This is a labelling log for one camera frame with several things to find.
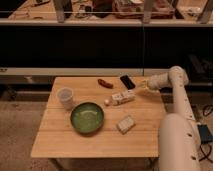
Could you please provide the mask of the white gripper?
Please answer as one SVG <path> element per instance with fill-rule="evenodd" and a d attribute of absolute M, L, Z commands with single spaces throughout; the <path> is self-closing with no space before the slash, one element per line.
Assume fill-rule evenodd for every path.
<path fill-rule="evenodd" d="M 148 80 L 143 80 L 139 84 L 139 88 L 141 89 L 151 89 L 151 90 L 159 90 L 161 88 L 165 88 L 169 85 L 168 75 L 167 74 L 160 74 L 160 75 L 153 75 Z"/>

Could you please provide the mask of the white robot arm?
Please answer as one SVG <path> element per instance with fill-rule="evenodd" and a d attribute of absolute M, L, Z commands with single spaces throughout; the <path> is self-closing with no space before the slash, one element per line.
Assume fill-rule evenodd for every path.
<path fill-rule="evenodd" d="M 160 122 L 158 131 L 159 171 L 201 171 L 198 149 L 201 138 L 185 86 L 188 76 L 180 66 L 152 75 L 139 86 L 150 90 L 171 87 L 173 112 Z"/>

